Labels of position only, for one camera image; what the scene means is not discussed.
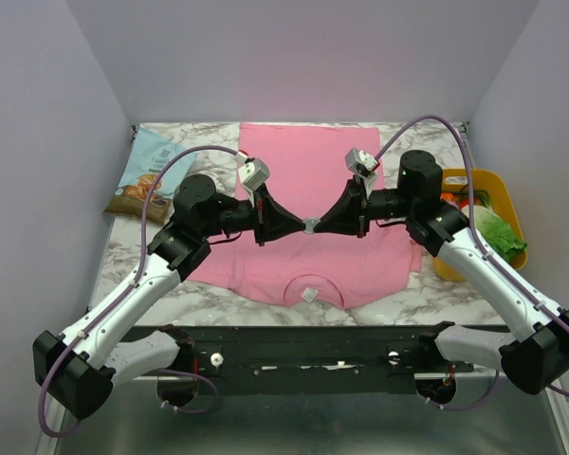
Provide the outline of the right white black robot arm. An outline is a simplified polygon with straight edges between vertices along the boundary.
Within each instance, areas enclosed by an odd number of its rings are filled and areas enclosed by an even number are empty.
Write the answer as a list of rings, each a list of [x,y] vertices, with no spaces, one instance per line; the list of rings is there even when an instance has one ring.
[[[532,395],[569,370],[569,309],[529,285],[472,232],[465,213],[442,200],[443,171],[430,153],[401,156],[392,190],[376,189],[372,155],[351,149],[345,162],[353,176],[315,232],[362,238],[371,222],[401,218],[411,238],[473,285],[509,329],[493,333],[441,322],[420,337],[412,363],[431,372],[450,362],[488,367]]]

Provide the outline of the pink t-shirt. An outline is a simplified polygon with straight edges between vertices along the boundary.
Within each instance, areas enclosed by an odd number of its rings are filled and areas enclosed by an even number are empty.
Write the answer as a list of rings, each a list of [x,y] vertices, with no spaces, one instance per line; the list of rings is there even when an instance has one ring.
[[[376,154],[380,134],[376,127],[243,123],[239,147],[268,166],[272,197],[306,219],[323,216],[342,194],[351,177],[345,165],[349,150]],[[351,309],[406,288],[421,257],[420,246],[402,226],[371,227],[362,239],[298,232],[264,246],[246,232],[213,247],[190,278],[266,304],[320,300]]]

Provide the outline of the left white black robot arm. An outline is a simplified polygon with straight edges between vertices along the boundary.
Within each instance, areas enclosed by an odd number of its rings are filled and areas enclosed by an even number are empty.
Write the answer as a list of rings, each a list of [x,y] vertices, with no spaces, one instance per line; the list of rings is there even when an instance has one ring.
[[[143,246],[139,264],[94,310],[58,335],[43,331],[32,343],[34,377],[76,419],[95,413],[107,400],[121,367],[109,356],[149,308],[184,282],[211,253],[209,239],[251,231],[262,246],[301,232],[303,221],[283,208],[261,184],[250,200],[217,191],[202,174],[185,178],[169,222]]]

